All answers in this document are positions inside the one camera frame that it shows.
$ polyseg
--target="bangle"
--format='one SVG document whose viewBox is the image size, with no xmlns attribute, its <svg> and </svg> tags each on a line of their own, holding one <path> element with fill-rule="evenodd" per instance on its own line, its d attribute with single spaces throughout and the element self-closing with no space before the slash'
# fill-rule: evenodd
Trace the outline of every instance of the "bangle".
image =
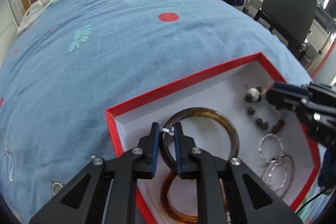
<svg viewBox="0 0 336 224">
<path fill-rule="evenodd" d="M 169 198 L 168 198 L 169 188 L 171 184 L 173 183 L 173 180 L 176 178 L 176 176 L 177 176 L 176 173 L 170 171 L 161 186 L 160 200 L 161 200 L 162 207 L 164 211 L 167 213 L 167 215 L 178 223 L 197 224 L 198 216 L 191 216 L 191 215 L 186 215 L 184 213 L 181 213 L 176 208 L 174 208 L 172 203 L 169 201 Z M 221 188 L 222 188 L 222 191 L 224 191 L 224 187 L 222 183 L 221 183 Z M 225 211 L 228 212 L 227 201 L 224 199 L 224 197 L 223 197 L 223 203 L 224 203 Z"/>
<path fill-rule="evenodd" d="M 192 108 L 181 110 L 180 112 L 177 112 L 175 115 L 169 118 L 164 128 L 168 128 L 171 130 L 172 126 L 176 122 L 179 122 L 185 118 L 195 117 L 195 116 L 207 117 L 207 118 L 210 118 L 218 122 L 220 125 L 222 125 L 226 129 L 230 137 L 231 151 L 230 151 L 229 159 L 238 156 L 239 138 L 238 138 L 237 131 L 234 128 L 234 126 L 231 124 L 231 122 L 223 114 L 215 110 L 204 108 L 204 107 L 192 107 Z M 170 170 L 177 173 L 176 160 L 172 157 L 168 149 L 168 142 L 172 140 L 173 140 L 172 136 L 170 136 L 167 132 L 162 131 L 160 133 L 159 147 L 160 147 L 160 152 L 161 152 L 161 155 L 162 155 L 162 158 L 165 164 L 169 167 Z"/>
<path fill-rule="evenodd" d="M 292 169 L 292 174 L 291 174 L 291 179 L 289 181 L 289 183 L 287 184 L 287 186 L 285 187 L 285 190 L 283 191 L 283 193 L 280 195 L 280 198 L 283 198 L 289 191 L 289 189 L 291 188 L 292 184 L 293 184 L 293 181 L 294 181 L 294 176 L 295 176 L 295 165 L 294 165 L 294 159 L 291 155 L 287 154 L 287 153 L 284 153 L 282 154 L 282 157 L 280 160 L 276 159 L 276 157 L 273 157 L 268 163 L 266 163 L 266 166 L 263 168 L 261 174 L 260 174 L 260 178 L 263 179 L 264 176 L 265 176 L 265 173 L 266 173 L 266 170 L 273 165 L 273 167 L 271 168 L 271 171 L 268 173 L 268 178 L 269 178 L 269 175 L 272 173 L 272 169 L 274 170 L 275 169 L 275 165 L 276 164 L 279 164 L 279 163 L 284 163 L 284 159 L 288 158 L 289 161 L 290 161 L 290 167 Z"/>
<path fill-rule="evenodd" d="M 268 159 L 265 158 L 265 156 L 264 156 L 264 154 L 263 154 L 263 151 L 262 151 L 262 149 L 261 149 L 262 146 L 263 146 L 264 141 L 265 141 L 267 138 L 274 138 L 274 139 L 276 139 L 276 140 L 278 141 L 279 146 L 280 146 L 280 153 L 279 153 L 278 156 L 275 156 L 275 157 L 273 157 L 273 158 L 275 158 L 276 160 L 280 160 L 281 157 L 282 157 L 283 154 L 284 154 L 284 145 L 283 145 L 282 141 L 280 140 L 280 138 L 278 137 L 278 135 L 276 135 L 276 134 L 271 134 L 271 133 L 267 134 L 265 137 L 263 137 L 263 138 L 261 139 L 261 141 L 260 141 L 260 143 L 259 143 L 259 147 L 258 147 L 259 157 L 260 157 L 263 161 L 265 161 L 265 162 L 270 162 L 270 161 L 271 161 L 271 160 L 268 160 Z"/>
<path fill-rule="evenodd" d="M 273 171 L 274 169 L 278 166 L 278 165 L 283 165 L 283 162 L 282 161 L 279 161 L 277 163 L 275 163 L 272 168 L 271 168 L 271 171 L 268 173 L 268 177 L 267 177 L 267 183 L 269 185 L 269 187 L 274 191 L 278 191 L 280 190 L 281 188 L 283 188 L 285 186 L 285 183 L 287 181 L 287 175 L 288 175 L 288 172 L 287 172 L 287 168 L 285 167 L 285 173 L 283 175 L 283 180 L 282 180 L 282 183 L 279 187 L 273 189 L 273 185 L 272 185 L 272 175 L 273 175 Z"/>
</svg>

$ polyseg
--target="silver chain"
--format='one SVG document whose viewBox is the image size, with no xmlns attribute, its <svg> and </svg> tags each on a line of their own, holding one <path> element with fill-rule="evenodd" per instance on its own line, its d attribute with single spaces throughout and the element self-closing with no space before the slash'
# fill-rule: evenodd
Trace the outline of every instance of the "silver chain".
<svg viewBox="0 0 336 224">
<path fill-rule="evenodd" d="M 6 140 L 5 140 L 5 138 L 3 137 L 3 135 L 2 135 L 1 132 L 0 132 L 0 135 L 1 135 L 1 138 L 3 139 L 3 144 L 4 144 L 4 146 L 5 146 L 5 151 L 4 151 L 3 148 L 2 148 L 2 142 L 1 142 L 1 140 L 0 140 L 0 148 L 1 148 L 1 152 L 2 152 L 2 154 L 3 154 L 4 156 L 7 156 L 7 165 L 6 165 L 6 167 L 7 167 L 7 176 L 8 176 L 8 183 L 11 184 L 12 181 L 13 181 L 13 173 L 14 173 L 14 167 L 15 167 L 14 156 L 13 156 L 12 151 L 8 150 L 8 148 L 7 148 L 7 142 L 6 142 Z M 11 155 L 11 157 L 12 157 L 12 166 L 11 166 L 10 171 L 9 171 L 9 173 L 8 173 L 8 164 L 9 164 L 9 157 L 8 157 L 8 156 L 9 156 L 9 155 Z"/>
</svg>

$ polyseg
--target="dark gray chair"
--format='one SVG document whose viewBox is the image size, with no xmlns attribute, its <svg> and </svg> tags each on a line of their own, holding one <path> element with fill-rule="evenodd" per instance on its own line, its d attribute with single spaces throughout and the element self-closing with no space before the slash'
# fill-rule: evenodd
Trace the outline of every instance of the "dark gray chair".
<svg viewBox="0 0 336 224">
<path fill-rule="evenodd" d="M 288 41 L 288 49 L 302 59 L 308 47 L 305 39 L 310 31 L 317 0 L 263 0 L 254 20 L 264 19 L 270 31 L 276 29 Z"/>
</svg>

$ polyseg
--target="brown bangle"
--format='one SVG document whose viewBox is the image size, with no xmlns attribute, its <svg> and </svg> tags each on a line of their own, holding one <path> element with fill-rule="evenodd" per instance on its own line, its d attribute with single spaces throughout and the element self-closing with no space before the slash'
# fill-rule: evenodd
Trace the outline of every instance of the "brown bangle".
<svg viewBox="0 0 336 224">
<path fill-rule="evenodd" d="M 226 129 L 230 137 L 231 151 L 230 151 L 229 159 L 238 156 L 239 138 L 238 138 L 238 134 L 237 134 L 235 127 L 230 123 L 229 119 L 227 119 L 223 114 L 213 109 L 209 109 L 205 107 L 191 107 L 191 108 L 181 110 L 180 112 L 177 112 L 175 115 L 173 115 L 166 122 L 165 128 L 171 128 L 176 122 L 179 122 L 185 118 L 195 117 L 195 116 L 210 118 L 218 122 L 220 125 L 222 125 Z M 170 136 L 168 133 L 161 132 L 159 146 L 160 146 L 160 152 L 161 152 L 161 155 L 162 155 L 162 158 L 165 164 L 169 167 L 170 170 L 177 173 L 176 161 L 172 157 L 168 149 L 168 141 L 172 139 L 173 139 L 172 136 Z"/>
<path fill-rule="evenodd" d="M 175 179 L 176 176 L 177 176 L 176 173 L 170 171 L 169 174 L 167 175 L 166 179 L 164 180 L 163 184 L 162 184 L 161 193 L 160 193 L 160 200 L 161 200 L 161 204 L 163 206 L 163 209 L 165 210 L 167 215 L 169 215 L 173 220 L 175 220 L 178 223 L 181 223 L 181 224 L 196 224 L 196 223 L 198 223 L 198 216 L 190 216 L 190 215 L 186 215 L 184 213 L 179 212 L 176 208 L 174 208 L 174 206 L 172 205 L 172 203 L 168 199 L 169 188 L 170 188 L 170 186 L 171 186 L 171 184 L 172 184 L 172 182 L 173 182 L 173 180 Z M 226 211 L 227 211 L 226 200 L 224 200 L 223 202 L 224 202 L 224 206 L 225 206 Z"/>
</svg>

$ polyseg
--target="blue blanket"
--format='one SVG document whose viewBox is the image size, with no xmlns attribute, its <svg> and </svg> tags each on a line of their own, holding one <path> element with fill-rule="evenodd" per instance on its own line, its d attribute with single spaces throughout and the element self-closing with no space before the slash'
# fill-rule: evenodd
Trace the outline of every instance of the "blue blanket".
<svg viewBox="0 0 336 224">
<path fill-rule="evenodd" d="M 28 223 L 52 180 L 115 157 L 107 108 L 259 51 L 288 82 L 310 81 L 276 36 L 221 0 L 56 0 L 0 69 L 0 132 L 15 159 L 9 184 L 0 155 L 0 193 Z"/>
</svg>

